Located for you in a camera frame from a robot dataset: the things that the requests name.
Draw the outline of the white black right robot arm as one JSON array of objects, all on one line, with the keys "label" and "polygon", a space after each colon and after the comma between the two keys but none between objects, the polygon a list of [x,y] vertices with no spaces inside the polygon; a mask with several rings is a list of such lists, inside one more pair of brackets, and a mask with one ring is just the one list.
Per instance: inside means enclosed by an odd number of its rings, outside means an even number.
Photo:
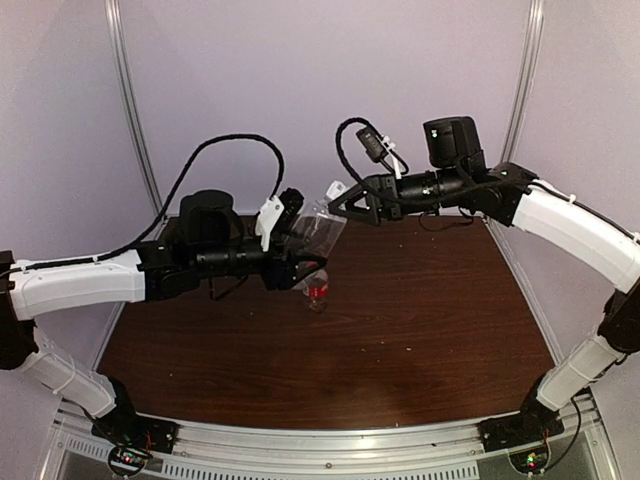
[{"label": "white black right robot arm", "polygon": [[638,352],[639,236],[523,167],[488,168],[469,116],[429,121],[423,130],[433,168],[422,175],[402,175],[394,145],[374,127],[357,132],[373,161],[394,160],[389,175],[366,180],[367,197],[379,198],[380,211],[390,208],[391,219],[445,207],[481,213],[558,247],[614,287],[594,333],[534,384],[514,417],[513,433],[533,441],[575,394]]}]

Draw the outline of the large clear plastic bottle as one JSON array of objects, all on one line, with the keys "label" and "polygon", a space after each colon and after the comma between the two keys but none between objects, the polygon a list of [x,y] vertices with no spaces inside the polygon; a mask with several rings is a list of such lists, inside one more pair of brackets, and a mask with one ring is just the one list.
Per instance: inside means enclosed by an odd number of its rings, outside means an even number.
[{"label": "large clear plastic bottle", "polygon": [[312,254],[327,259],[337,243],[347,220],[329,212],[326,196],[304,206],[292,228],[307,231],[312,237],[308,250],[292,250],[295,255]]}]

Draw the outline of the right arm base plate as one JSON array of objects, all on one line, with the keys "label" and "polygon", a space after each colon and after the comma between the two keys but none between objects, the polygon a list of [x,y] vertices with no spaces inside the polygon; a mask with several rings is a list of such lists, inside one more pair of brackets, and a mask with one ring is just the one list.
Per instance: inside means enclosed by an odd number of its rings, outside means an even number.
[{"label": "right arm base plate", "polygon": [[486,453],[505,451],[517,473],[533,476],[549,466],[549,440],[562,434],[564,425],[558,418],[540,420],[516,413],[483,420],[478,430]]}]

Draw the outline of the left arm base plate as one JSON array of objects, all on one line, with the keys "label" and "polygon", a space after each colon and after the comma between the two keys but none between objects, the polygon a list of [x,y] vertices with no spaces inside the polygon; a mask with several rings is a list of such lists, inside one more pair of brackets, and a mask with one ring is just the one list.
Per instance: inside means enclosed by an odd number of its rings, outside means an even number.
[{"label": "left arm base plate", "polygon": [[107,440],[111,449],[107,466],[117,477],[130,478],[157,466],[158,454],[171,454],[177,440],[178,424],[173,421],[139,416],[127,433],[109,426],[103,419],[90,419],[91,434]]}]

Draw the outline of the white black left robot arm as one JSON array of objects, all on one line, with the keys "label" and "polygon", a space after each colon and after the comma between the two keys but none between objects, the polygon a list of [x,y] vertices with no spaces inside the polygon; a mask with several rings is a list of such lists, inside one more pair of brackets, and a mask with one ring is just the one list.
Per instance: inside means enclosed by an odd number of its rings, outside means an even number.
[{"label": "white black left robot arm", "polygon": [[176,222],[158,239],[136,241],[121,253],[31,263],[2,252],[2,369],[30,373],[90,417],[104,419],[121,443],[137,442],[144,424],[125,387],[47,342],[36,317],[94,304],[169,300],[217,277],[257,275],[268,290],[289,290],[326,264],[286,241],[302,201],[295,189],[268,199],[248,235],[232,196],[204,190],[181,200]]}]

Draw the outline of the white bottle cap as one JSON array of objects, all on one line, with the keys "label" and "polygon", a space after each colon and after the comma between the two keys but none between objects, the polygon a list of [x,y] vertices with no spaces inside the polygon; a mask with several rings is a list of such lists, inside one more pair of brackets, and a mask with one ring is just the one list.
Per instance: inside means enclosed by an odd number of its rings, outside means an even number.
[{"label": "white bottle cap", "polygon": [[346,191],[346,186],[339,180],[334,180],[326,190],[325,196],[329,201],[340,197]]}]

